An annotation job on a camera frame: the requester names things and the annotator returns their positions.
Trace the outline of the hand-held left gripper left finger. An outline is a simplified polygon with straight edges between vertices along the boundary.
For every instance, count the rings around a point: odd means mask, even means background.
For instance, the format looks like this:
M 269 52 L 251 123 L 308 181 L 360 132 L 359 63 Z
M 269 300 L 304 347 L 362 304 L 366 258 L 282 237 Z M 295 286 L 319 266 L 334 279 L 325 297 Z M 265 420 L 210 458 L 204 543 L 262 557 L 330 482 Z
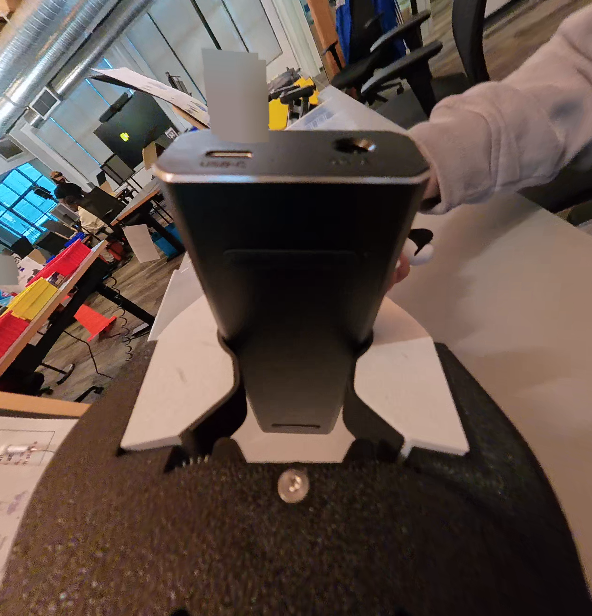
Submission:
M 187 448 L 190 430 L 226 402 L 239 385 L 234 356 L 221 342 L 208 300 L 201 296 L 161 333 L 120 448 Z

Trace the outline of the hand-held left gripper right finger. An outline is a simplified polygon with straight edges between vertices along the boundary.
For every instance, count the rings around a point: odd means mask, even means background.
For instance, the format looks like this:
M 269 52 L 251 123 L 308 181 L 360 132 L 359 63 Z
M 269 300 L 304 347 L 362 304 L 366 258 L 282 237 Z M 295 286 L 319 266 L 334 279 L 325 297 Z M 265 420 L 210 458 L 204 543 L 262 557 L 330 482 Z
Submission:
M 458 456 L 469 451 L 432 337 L 387 297 L 372 344 L 356 362 L 354 392 L 403 437 L 403 457 L 414 448 Z

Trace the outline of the black power bank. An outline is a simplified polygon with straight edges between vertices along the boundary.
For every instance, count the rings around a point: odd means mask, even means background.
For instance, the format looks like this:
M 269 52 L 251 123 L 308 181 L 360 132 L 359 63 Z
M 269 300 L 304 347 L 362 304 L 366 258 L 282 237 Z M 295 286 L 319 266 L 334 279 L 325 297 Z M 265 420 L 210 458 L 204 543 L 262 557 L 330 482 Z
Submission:
M 264 432 L 328 434 L 429 180 L 405 135 L 181 135 L 153 174 Z

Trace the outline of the person's right forearm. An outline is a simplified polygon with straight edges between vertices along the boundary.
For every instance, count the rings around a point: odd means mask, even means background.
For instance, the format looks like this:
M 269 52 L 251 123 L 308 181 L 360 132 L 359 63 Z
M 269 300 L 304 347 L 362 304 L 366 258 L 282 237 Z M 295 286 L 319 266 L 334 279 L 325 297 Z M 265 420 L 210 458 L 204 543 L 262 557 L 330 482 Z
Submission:
M 430 164 L 420 211 L 444 214 L 592 163 L 592 4 L 502 81 L 436 104 L 408 130 Z

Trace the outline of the grey desk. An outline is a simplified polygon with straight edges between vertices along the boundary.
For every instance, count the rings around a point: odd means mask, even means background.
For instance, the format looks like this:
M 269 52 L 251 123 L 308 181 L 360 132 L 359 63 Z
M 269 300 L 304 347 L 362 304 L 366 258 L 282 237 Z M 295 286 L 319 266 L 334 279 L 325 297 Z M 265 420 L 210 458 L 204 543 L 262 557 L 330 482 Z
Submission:
M 161 475 L 153 603 L 184 615 L 592 615 L 592 239 L 497 200 L 435 219 L 399 298 L 462 366 L 471 451 Z

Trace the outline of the wooden desk with black legs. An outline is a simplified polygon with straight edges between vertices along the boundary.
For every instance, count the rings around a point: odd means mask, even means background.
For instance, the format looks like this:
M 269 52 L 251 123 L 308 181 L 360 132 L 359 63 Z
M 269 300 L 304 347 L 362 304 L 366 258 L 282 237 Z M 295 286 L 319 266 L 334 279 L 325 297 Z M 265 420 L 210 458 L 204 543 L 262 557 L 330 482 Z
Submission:
M 74 315 L 85 300 L 93 293 L 99 293 L 112 304 L 141 320 L 149 331 L 155 317 L 138 304 L 125 298 L 115 288 L 108 287 L 107 264 L 100 259 L 100 251 L 106 242 L 91 249 L 76 270 L 57 288 L 50 299 L 29 326 L 20 334 L 12 346 L 0 358 L 0 379 L 13 368 L 24 374 L 34 372 L 51 351 L 65 329 L 74 321 Z
M 114 220 L 109 222 L 109 226 L 115 228 L 117 226 L 126 227 L 133 224 L 145 224 L 149 230 L 160 235 L 162 239 L 172 246 L 175 251 L 174 256 L 183 255 L 185 248 L 182 242 L 171 235 L 152 215 L 151 209 L 155 198 L 159 196 L 161 196 L 161 186 L 159 182 L 154 179 L 149 182 L 119 214 L 117 214 Z

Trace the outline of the orange traffic cone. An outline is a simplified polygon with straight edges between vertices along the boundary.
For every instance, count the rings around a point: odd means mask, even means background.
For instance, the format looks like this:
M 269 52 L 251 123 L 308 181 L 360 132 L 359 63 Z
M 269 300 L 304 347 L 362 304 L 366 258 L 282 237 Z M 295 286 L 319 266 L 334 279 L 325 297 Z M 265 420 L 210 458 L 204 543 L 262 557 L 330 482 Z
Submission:
M 117 316 L 106 317 L 86 304 L 82 304 L 74 315 L 76 321 L 88 332 L 87 342 L 106 338 L 115 325 Z

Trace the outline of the blue plastic bin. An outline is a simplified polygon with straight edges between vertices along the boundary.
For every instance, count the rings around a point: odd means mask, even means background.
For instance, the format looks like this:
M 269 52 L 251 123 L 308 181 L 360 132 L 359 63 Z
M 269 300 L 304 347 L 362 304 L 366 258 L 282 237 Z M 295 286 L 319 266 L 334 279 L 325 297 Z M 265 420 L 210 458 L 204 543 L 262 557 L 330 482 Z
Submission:
M 156 249 L 160 250 L 167 259 L 173 259 L 181 254 L 166 238 L 163 238 L 157 232 L 151 234 L 151 240 Z

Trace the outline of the white hanging paper sheet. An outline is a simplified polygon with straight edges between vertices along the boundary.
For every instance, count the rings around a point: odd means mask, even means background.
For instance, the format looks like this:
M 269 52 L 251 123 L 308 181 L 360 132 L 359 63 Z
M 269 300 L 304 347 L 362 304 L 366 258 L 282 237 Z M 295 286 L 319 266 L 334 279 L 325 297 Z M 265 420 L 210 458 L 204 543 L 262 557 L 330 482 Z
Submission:
M 160 254 L 152 241 L 146 224 L 123 227 L 123 234 L 138 259 L 139 263 L 147 263 L 160 259 Z

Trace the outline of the red plastic bin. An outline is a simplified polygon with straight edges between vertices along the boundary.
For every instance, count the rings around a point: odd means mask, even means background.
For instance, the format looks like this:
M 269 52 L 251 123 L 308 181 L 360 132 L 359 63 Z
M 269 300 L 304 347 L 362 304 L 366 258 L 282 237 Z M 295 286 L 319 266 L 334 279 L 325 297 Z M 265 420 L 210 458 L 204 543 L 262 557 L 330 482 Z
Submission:
M 30 321 L 6 312 L 0 316 L 0 359 L 29 327 Z
M 27 283 L 30 285 L 43 278 L 50 279 L 54 274 L 63 278 L 68 278 L 76 271 L 78 266 L 91 253 L 91 249 L 82 240 L 76 240 L 66 247 L 57 256 L 53 257 L 47 264 Z

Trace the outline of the instruction sheet on wooden board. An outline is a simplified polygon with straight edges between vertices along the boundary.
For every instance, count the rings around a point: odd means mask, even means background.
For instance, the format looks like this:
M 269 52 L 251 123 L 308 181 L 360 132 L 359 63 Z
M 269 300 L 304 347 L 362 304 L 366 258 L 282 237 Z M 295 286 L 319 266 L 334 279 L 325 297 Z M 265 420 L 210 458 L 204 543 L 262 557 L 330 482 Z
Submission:
M 114 86 L 143 92 L 173 106 L 189 124 L 198 129 L 210 128 L 208 107 L 179 89 L 136 73 L 129 68 L 92 69 L 91 78 Z
M 0 391 L 0 584 L 24 511 L 89 404 Z

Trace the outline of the black handheld device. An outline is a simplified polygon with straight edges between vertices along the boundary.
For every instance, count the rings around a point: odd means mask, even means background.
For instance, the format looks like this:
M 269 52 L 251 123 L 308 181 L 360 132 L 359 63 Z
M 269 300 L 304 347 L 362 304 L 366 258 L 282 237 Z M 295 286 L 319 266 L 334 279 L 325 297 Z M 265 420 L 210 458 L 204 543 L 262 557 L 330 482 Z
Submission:
M 283 105 L 290 105 L 303 98 L 310 98 L 317 92 L 315 81 L 311 79 L 299 79 L 292 84 L 272 89 L 269 92 L 269 103 L 279 101 Z

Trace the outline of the blue jacket with white stripes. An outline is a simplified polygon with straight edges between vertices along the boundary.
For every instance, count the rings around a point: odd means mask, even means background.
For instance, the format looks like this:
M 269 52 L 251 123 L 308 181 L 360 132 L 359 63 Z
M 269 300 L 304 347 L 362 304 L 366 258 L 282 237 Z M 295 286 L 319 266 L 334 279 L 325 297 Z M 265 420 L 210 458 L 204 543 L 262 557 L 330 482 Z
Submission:
M 398 1 L 336 1 L 335 29 L 345 64 L 369 57 L 371 46 L 401 23 Z

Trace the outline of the black wall screen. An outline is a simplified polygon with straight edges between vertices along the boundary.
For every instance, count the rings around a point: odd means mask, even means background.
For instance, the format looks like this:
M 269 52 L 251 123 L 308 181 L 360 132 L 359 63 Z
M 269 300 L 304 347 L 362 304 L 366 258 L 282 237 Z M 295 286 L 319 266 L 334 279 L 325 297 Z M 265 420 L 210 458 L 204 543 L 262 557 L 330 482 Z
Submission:
M 167 148 L 178 136 L 177 127 L 154 97 L 143 92 L 123 94 L 99 122 L 94 135 L 130 168 L 143 162 L 146 146 L 157 142 Z

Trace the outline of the silver ventilation duct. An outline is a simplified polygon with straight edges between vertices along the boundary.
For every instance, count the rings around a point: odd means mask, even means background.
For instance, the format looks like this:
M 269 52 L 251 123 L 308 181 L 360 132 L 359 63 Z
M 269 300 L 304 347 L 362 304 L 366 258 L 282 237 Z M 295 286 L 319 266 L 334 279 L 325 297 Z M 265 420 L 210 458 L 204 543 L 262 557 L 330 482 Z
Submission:
M 56 78 L 68 94 L 152 1 L 23 1 L 0 32 L 0 140 Z

